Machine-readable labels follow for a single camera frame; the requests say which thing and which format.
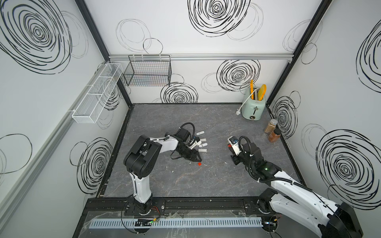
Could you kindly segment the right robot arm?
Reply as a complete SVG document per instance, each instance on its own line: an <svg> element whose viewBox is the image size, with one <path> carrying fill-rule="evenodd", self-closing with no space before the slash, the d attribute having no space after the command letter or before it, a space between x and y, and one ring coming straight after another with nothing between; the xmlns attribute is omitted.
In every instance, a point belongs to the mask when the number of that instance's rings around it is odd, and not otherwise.
<svg viewBox="0 0 381 238"><path fill-rule="evenodd" d="M364 233L354 209L337 204L297 182L279 166L265 160L261 150L246 136L228 138L235 165L242 163L250 177L268 185L259 196L261 213L280 213L320 238L361 238Z"/></svg>

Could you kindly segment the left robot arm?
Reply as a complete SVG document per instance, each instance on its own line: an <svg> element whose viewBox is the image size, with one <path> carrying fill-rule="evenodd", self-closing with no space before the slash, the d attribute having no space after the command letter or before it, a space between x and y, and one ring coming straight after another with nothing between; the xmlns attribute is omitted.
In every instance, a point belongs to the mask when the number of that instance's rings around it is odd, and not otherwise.
<svg viewBox="0 0 381 238"><path fill-rule="evenodd" d="M133 205L139 213L148 214L152 207L152 191L149 175L153 171L161 153L170 151L177 157L191 162L202 162L196 149L201 140L195 134L195 126L191 122L182 124L175 134L166 133L164 137L148 137L141 135L124 158L124 165L129 172L134 187Z"/></svg>

